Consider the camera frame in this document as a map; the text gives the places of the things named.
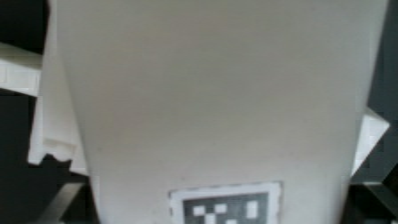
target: qr-like tag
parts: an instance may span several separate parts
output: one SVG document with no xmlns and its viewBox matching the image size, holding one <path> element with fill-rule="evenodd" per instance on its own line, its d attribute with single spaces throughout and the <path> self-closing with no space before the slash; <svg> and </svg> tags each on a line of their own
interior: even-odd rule
<svg viewBox="0 0 398 224">
<path fill-rule="evenodd" d="M 170 192 L 173 224 L 276 224 L 280 183 Z"/>
</svg>

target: white panel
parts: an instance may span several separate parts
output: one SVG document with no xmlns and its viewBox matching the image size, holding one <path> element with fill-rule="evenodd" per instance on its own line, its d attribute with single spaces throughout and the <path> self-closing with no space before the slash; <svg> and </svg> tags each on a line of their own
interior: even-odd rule
<svg viewBox="0 0 398 224">
<path fill-rule="evenodd" d="M 58 1 L 100 223 L 170 224 L 170 190 L 269 180 L 280 224 L 337 223 L 385 3 Z"/>
</svg>

